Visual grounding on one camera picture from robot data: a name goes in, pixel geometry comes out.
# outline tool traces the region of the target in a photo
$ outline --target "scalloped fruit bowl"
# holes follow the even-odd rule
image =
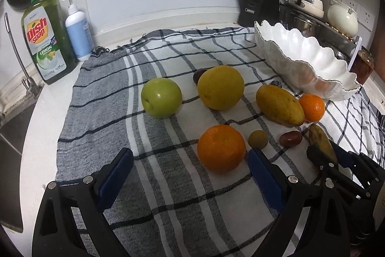
[[[284,80],[305,93],[332,101],[350,98],[361,84],[347,63],[334,56],[330,47],[322,47],[315,37],[304,37],[299,30],[286,30],[281,23],[255,23],[257,49]]]

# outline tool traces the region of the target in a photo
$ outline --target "dish soap label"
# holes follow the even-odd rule
[[[43,6],[34,9],[25,17],[24,29],[32,58],[44,80],[67,68]]]

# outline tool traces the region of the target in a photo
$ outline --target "brown jar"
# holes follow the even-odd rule
[[[374,58],[365,48],[361,47],[353,62],[350,72],[357,74],[357,82],[364,84],[374,69]]]

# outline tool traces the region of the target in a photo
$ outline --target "dish soap bottle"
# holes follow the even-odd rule
[[[90,32],[85,13],[79,11],[76,4],[69,0],[68,18],[65,21],[68,36],[74,49],[75,55],[79,61],[85,61],[90,58],[95,49],[94,42]]]
[[[33,63],[47,84],[70,73],[77,63],[60,10],[59,0],[31,0],[21,20]]]

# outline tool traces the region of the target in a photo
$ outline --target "orange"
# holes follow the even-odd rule
[[[299,99],[305,120],[309,122],[320,121],[325,113],[325,103],[323,99],[313,94],[303,94]]]
[[[198,141],[198,158],[210,171],[234,170],[246,154],[242,135],[229,125],[208,128]]]

